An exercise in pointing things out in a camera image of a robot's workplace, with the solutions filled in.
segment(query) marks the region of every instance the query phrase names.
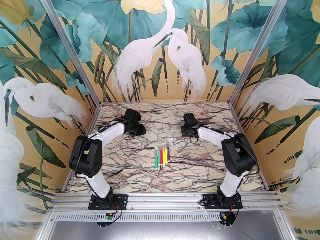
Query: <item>floral wallpaper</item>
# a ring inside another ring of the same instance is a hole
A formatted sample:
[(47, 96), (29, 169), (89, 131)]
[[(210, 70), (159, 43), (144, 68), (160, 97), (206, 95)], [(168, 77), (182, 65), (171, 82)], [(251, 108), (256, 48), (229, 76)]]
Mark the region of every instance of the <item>floral wallpaper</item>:
[[(274, 1), (52, 0), (106, 102), (227, 100)], [(65, 62), (47, 21), (40, 31)], [(268, 44), (286, 34), (277, 23)], [(62, 69), (48, 50), (43, 61)]]
[(320, 0), (288, 0), (287, 27), (251, 69), (233, 107), (298, 239), (319, 239)]
[(50, 35), (61, 48), (39, 0), (0, 0), (1, 239), (34, 238), (96, 109)]

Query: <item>black mounting plate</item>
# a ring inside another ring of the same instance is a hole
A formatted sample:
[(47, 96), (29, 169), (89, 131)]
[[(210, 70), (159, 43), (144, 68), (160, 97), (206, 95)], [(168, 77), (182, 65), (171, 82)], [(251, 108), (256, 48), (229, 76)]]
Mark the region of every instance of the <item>black mounting plate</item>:
[(95, 195), (91, 195), (88, 209), (89, 210), (116, 210), (117, 208), (114, 203), (117, 203), (117, 205), (122, 210), (125, 210), (127, 208), (128, 195), (127, 194), (113, 194), (112, 206), (109, 206), (108, 204), (103, 202), (103, 199), (101, 199)]
[(209, 194), (202, 194), (201, 205), (204, 205), (206, 210), (212, 209), (242, 209), (241, 197), (240, 194), (237, 192), (232, 198), (228, 200), (225, 205), (221, 205), (218, 202), (217, 194), (216, 193), (209, 193)]

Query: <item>purple marker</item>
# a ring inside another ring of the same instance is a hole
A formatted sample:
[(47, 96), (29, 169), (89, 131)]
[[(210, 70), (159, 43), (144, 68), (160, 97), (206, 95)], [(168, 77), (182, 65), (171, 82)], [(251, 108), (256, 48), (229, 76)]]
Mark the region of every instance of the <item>purple marker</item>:
[(170, 162), (170, 149), (168, 144), (167, 144), (167, 151), (168, 151), (168, 162)]

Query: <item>marble tabletop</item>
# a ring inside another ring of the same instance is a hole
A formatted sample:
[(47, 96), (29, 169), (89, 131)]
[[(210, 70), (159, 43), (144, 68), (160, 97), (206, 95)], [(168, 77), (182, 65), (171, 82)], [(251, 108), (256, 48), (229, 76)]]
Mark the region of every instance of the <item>marble tabletop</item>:
[[(146, 134), (118, 136), (103, 149), (102, 172), (114, 193), (214, 192), (226, 172), (222, 150), (205, 140), (182, 137), (183, 115), (225, 132), (238, 131), (226, 102), (110, 103), (101, 108), (95, 129), (123, 115), (127, 108), (141, 114)], [(154, 149), (169, 143), (171, 162), (155, 170)], [(247, 177), (240, 191), (264, 190), (259, 175)], [(70, 192), (90, 192), (74, 179)]]

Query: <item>bird beak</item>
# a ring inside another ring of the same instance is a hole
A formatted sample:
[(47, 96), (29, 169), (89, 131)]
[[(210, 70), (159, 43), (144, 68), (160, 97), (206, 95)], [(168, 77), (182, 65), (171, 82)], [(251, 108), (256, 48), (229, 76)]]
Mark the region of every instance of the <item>bird beak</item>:
[(303, 100), (309, 101), (309, 102), (319, 102), (320, 103), (320, 99), (315, 99), (315, 98), (305, 98)]
[(166, 34), (153, 48), (155, 48), (156, 46), (158, 46), (159, 44), (161, 44), (162, 42), (164, 42), (168, 36), (171, 36), (172, 34)]
[(4, 96), (4, 107), (5, 107), (5, 126), (8, 127), (8, 117), (9, 117), (9, 110), (10, 110), (10, 100), (9, 100), (9, 94), (10, 92), (7, 92)]

